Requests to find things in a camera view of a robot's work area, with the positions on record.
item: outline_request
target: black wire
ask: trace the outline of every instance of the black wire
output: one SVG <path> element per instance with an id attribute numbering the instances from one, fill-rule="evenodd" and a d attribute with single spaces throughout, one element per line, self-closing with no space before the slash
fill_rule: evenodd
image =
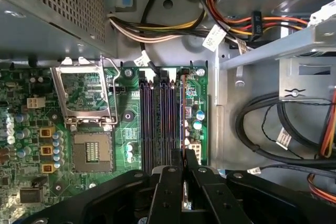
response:
<path id="1" fill-rule="evenodd" d="M 323 176 L 327 178 L 336 179 L 335 172 L 330 172 L 328 170 L 321 170 L 321 169 L 310 168 L 310 167 L 304 167 L 304 166 L 298 166 L 298 165 L 275 164 L 275 165 L 268 165 L 268 166 L 260 167 L 260 170 L 269 169 L 269 168 L 297 170 L 303 173 L 311 173 L 311 174 L 315 174 L 315 175 L 319 175 L 319 176 Z"/>
<path id="2" fill-rule="evenodd" d="M 271 106 L 269 106 L 269 107 L 267 108 L 266 113 L 265 113 L 265 115 L 264 115 L 264 119 L 263 119 L 263 121 L 262 121 L 263 123 L 261 124 L 261 130 L 262 130 L 264 136 L 265 136 L 267 139 L 269 139 L 270 141 L 272 141 L 272 142 L 276 142 L 276 141 L 273 140 L 273 139 L 271 139 L 271 138 L 266 134 L 266 131 L 265 131 L 265 123 L 266 123 L 267 115 L 268 115 L 269 111 L 271 110 L 271 108 L 272 108 L 274 105 L 276 105 L 276 103 L 273 104 L 273 105 L 271 105 Z M 298 158 L 303 159 L 303 157 L 301 157 L 300 155 L 296 154 L 296 153 L 295 153 L 294 151 L 292 151 L 290 148 L 287 148 L 287 150 L 288 150 L 290 153 L 292 153 L 294 156 L 297 156 Z"/>
<path id="3" fill-rule="evenodd" d="M 320 152 L 320 146 L 322 146 L 322 144 L 320 143 L 315 143 L 311 140 L 309 140 L 308 138 L 304 137 L 303 135 L 301 135 L 296 128 L 291 124 L 287 112 L 286 112 L 286 104 L 285 103 L 278 103 L 277 104 L 277 111 L 278 111 L 278 116 L 279 116 L 279 120 L 283 126 L 283 128 L 287 131 L 287 133 L 289 135 L 291 135 L 293 137 L 293 139 L 295 139 L 298 143 L 302 144 L 303 146 L 310 148 L 311 150 L 313 150 L 316 153 Z M 335 150 L 332 151 L 332 156 L 336 155 Z"/>
<path id="4" fill-rule="evenodd" d="M 148 0 L 148 2 L 146 4 L 146 7 L 145 7 L 145 10 L 143 11 L 143 14 L 142 14 L 141 23 L 146 23 L 147 16 L 148 16 L 150 10 L 152 9 L 154 3 L 155 3 L 155 0 Z M 140 48 L 141 48 L 141 51 L 146 50 L 145 43 L 141 42 L 140 43 Z M 154 71 L 155 74 L 160 76 L 160 70 L 155 66 L 155 64 L 152 61 L 148 62 L 148 66 Z"/>
<path id="5" fill-rule="evenodd" d="M 206 4 L 205 0 L 199 0 L 200 3 L 202 4 L 203 8 L 206 10 L 207 14 L 214 20 L 214 22 L 221 28 L 223 29 L 225 32 L 226 32 L 226 37 L 227 36 L 230 36 L 232 39 L 235 38 L 235 36 L 229 32 L 216 18 L 215 16 L 213 15 L 213 13 L 210 11 L 208 5 Z"/>
<path id="6" fill-rule="evenodd" d="M 251 149 L 253 152 L 258 153 L 259 155 L 266 157 L 271 160 L 275 160 L 281 163 L 286 163 L 290 165 L 302 165 L 302 166 L 310 166 L 310 167 L 318 167 L 318 168 L 335 168 L 336 167 L 336 160 L 334 159 L 295 159 L 295 158 L 286 158 L 281 157 L 278 155 L 274 155 L 272 153 L 269 153 L 267 151 L 264 151 L 262 148 L 260 148 L 259 145 L 254 144 L 246 135 L 245 129 L 244 129 L 244 117 L 246 114 L 248 114 L 251 111 L 258 110 L 261 108 L 265 108 L 268 106 L 273 105 L 276 103 L 275 99 L 271 100 L 265 100 L 260 101 L 256 104 L 253 104 L 251 106 L 244 106 L 240 112 L 238 112 L 235 122 L 235 130 L 238 136 L 238 139 L 246 145 L 249 149 Z"/>

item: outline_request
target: yellow wire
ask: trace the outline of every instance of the yellow wire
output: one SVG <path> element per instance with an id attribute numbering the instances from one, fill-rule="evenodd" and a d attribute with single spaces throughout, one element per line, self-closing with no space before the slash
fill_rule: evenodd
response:
<path id="1" fill-rule="evenodd" d="M 328 136 L 329 140 L 329 148 L 328 148 L 328 154 L 326 157 L 330 157 L 332 153 L 332 144 L 334 142 L 334 136 L 335 136 L 335 130 L 336 130 L 336 113 L 334 113 L 334 118 L 332 120 L 332 128 Z"/>

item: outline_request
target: orange wire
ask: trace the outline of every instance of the orange wire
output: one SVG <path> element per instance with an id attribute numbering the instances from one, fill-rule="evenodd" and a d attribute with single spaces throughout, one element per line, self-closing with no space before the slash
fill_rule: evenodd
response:
<path id="1" fill-rule="evenodd" d="M 226 18 L 224 18 L 224 17 L 217 11 L 217 9 L 215 8 L 215 1 L 214 1 L 214 0 L 210 0 L 210 3 L 211 3 L 211 5 L 214 7 L 215 12 L 216 12 L 216 13 L 217 13 L 217 14 L 218 14 L 224 21 L 226 21 L 226 22 L 228 22 L 228 23 L 239 24 L 239 23 L 242 23 L 242 22 L 251 20 L 251 17 L 248 17 L 248 18 L 242 18 L 242 19 L 236 19 L 236 20 L 233 20 L 233 19 L 226 19 Z M 300 23 L 305 24 L 305 25 L 308 24 L 307 21 L 304 21 L 304 20 L 299 19 L 299 18 L 292 18 L 292 17 L 264 17 L 263 20 L 283 20 L 283 21 L 291 20 L 291 21 L 300 22 Z"/>

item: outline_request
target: screw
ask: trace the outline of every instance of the screw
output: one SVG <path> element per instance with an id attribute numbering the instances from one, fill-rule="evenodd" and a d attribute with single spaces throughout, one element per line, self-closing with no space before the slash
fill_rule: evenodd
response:
<path id="1" fill-rule="evenodd" d="M 233 176 L 235 178 L 242 178 L 243 177 L 243 175 L 241 173 L 235 173 Z"/>
<path id="2" fill-rule="evenodd" d="M 25 18 L 26 17 L 26 15 L 24 15 L 22 13 L 13 12 L 11 10 L 6 10 L 6 11 L 4 11 L 4 13 L 12 15 L 13 17 L 16 17 L 16 18 Z"/>
<path id="3" fill-rule="evenodd" d="M 198 171 L 199 171 L 200 173 L 206 173 L 206 168 L 201 167 L 201 168 L 198 169 Z"/>
<path id="4" fill-rule="evenodd" d="M 245 81 L 236 81 L 235 86 L 236 87 L 244 87 L 245 86 Z"/>
<path id="5" fill-rule="evenodd" d="M 131 77 L 133 75 L 133 71 L 131 69 L 125 69 L 124 74 L 126 77 Z"/>
<path id="6" fill-rule="evenodd" d="M 143 217 L 138 221 L 138 224 L 146 224 L 147 222 L 147 217 Z"/>
<path id="7" fill-rule="evenodd" d="M 46 218 L 38 219 L 33 222 L 33 224 L 47 224 L 48 220 Z"/>
<path id="8" fill-rule="evenodd" d="M 291 95 L 293 97 L 297 97 L 299 95 L 299 92 L 297 90 L 293 90 L 292 93 L 291 93 Z"/>
<path id="9" fill-rule="evenodd" d="M 205 70 L 203 68 L 199 68 L 196 70 L 196 74 L 201 77 L 205 76 Z"/>

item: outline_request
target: integrated circuit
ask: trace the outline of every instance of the integrated circuit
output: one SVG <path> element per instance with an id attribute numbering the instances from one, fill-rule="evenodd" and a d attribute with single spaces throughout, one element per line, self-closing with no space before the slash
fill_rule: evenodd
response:
<path id="1" fill-rule="evenodd" d="M 22 204 L 41 203 L 43 201 L 42 188 L 22 188 L 20 190 L 20 202 Z"/>
<path id="2" fill-rule="evenodd" d="M 72 157 L 77 172 L 109 172 L 113 169 L 109 133 L 78 133 L 73 139 Z"/>

